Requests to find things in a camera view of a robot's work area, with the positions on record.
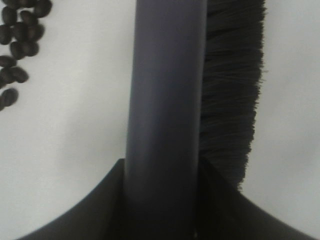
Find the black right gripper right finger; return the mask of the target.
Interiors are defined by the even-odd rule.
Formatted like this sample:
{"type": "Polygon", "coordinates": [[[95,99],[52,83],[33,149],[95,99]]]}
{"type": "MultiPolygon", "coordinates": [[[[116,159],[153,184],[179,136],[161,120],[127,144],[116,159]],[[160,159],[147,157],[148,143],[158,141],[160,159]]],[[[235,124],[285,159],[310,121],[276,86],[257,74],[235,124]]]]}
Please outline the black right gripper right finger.
{"type": "Polygon", "coordinates": [[[199,240],[310,240],[265,212],[205,159],[198,164],[196,234],[199,240]]]}

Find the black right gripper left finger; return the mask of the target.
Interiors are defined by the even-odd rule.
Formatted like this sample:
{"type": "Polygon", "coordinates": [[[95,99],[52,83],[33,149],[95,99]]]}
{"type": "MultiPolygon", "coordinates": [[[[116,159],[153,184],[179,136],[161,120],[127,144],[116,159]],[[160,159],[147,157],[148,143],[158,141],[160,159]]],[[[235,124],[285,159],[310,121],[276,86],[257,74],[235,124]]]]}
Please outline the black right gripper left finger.
{"type": "Polygon", "coordinates": [[[79,203],[22,240],[120,240],[124,159],[79,203]]]}

